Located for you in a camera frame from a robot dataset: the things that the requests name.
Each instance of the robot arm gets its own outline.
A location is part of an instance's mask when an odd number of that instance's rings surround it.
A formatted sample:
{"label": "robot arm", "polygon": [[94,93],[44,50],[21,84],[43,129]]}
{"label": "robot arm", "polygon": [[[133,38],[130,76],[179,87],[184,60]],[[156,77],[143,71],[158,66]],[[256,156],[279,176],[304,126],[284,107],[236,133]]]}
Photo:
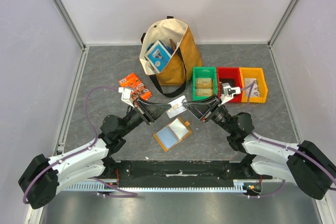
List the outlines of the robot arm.
{"label": "robot arm", "polygon": [[336,166],[309,141],[283,143],[254,133],[250,114],[242,112],[231,116],[224,106],[240,90],[229,85],[223,88],[221,98],[213,95],[183,105],[199,120],[212,120],[228,132],[229,145],[235,151],[249,154],[248,165],[255,173],[293,182],[310,197],[322,199],[334,182]]}
{"label": "robot arm", "polygon": [[171,108],[169,104],[151,103],[141,98],[133,101],[127,89],[123,98],[131,102],[131,111],[123,118],[106,116],[97,139],[58,156],[46,158],[40,154],[33,158],[18,182],[23,192],[28,191],[26,199],[33,209],[48,204],[72,184],[100,175],[110,176],[116,164],[111,155],[125,144],[123,137],[142,122],[153,123]]}

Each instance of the gray floor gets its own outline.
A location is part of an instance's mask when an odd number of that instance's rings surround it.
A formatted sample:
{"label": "gray floor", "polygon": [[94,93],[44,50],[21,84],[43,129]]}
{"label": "gray floor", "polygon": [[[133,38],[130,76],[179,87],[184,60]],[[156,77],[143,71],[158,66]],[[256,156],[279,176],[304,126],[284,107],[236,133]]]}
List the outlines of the gray floor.
{"label": "gray floor", "polygon": [[[269,193],[277,183],[263,183]],[[276,197],[247,199],[233,193],[139,193],[101,198],[62,191],[43,209],[40,224],[322,224],[316,203],[293,184]]]}
{"label": "gray floor", "polygon": [[[79,87],[75,109],[70,122],[65,151],[72,150],[93,138],[83,113],[83,103],[89,90],[100,85],[118,87],[118,81],[134,72],[153,93],[152,102],[170,102],[161,95],[151,83],[139,63],[140,46],[90,47],[84,73]],[[217,67],[262,67],[268,86],[265,104],[230,103],[230,113],[249,112],[253,117],[258,134],[293,143],[296,141],[281,93],[280,85],[267,48],[267,45],[200,45],[198,46],[204,66]],[[191,99],[192,86],[185,95]],[[120,100],[120,94],[110,90],[96,90],[88,102],[89,116],[99,129],[105,116],[115,114],[123,117],[127,105]],[[232,160],[239,156],[226,141],[227,133],[213,122],[201,123],[189,112],[181,115],[191,122],[192,135],[180,144],[164,152],[153,137],[153,133],[167,125],[171,119],[161,116],[154,124],[144,123],[125,137],[125,146],[116,154],[115,159],[144,160]]]}

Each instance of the yellow bin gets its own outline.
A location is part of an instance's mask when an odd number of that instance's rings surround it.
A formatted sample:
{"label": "yellow bin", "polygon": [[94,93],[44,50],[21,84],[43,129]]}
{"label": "yellow bin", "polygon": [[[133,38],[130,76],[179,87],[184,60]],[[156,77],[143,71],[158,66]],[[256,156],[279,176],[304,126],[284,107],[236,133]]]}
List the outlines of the yellow bin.
{"label": "yellow bin", "polygon": [[[250,97],[250,102],[265,103],[268,93],[264,71],[262,68],[239,68],[242,76],[243,87],[245,87],[245,78],[255,78],[257,79],[259,97]],[[241,102],[247,102],[249,89],[243,91],[243,96]]]}

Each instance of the canvas bag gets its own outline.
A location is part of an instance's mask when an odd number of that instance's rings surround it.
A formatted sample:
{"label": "canvas bag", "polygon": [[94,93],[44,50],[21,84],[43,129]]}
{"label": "canvas bag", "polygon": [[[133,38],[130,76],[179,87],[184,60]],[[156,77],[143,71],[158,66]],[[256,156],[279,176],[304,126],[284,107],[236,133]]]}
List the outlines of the canvas bag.
{"label": "canvas bag", "polygon": [[[162,70],[155,73],[151,64],[144,55],[151,43],[161,40],[165,45],[170,46],[169,39],[180,45],[173,52],[173,56]],[[186,83],[193,75],[193,67],[203,65],[201,55],[195,44],[193,34],[187,23],[180,19],[168,16],[155,22],[148,28],[147,33],[141,37],[142,48],[140,52],[140,63],[158,91],[166,97],[172,98],[180,95],[186,88]],[[171,93],[164,93],[161,86],[180,86]]]}

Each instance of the white wall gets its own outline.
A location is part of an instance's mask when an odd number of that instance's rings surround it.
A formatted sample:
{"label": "white wall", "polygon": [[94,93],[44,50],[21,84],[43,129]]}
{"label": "white wall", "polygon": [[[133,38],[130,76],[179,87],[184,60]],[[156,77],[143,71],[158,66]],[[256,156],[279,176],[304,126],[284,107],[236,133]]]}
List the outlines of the white wall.
{"label": "white wall", "polygon": [[88,44],[140,43],[155,21],[185,20],[196,42],[268,41],[290,0],[62,0]]}
{"label": "white wall", "polygon": [[336,164],[336,1],[300,0],[274,52],[303,140]]}
{"label": "white wall", "polygon": [[52,154],[80,49],[52,0],[0,0],[0,223],[23,223],[18,179]]}

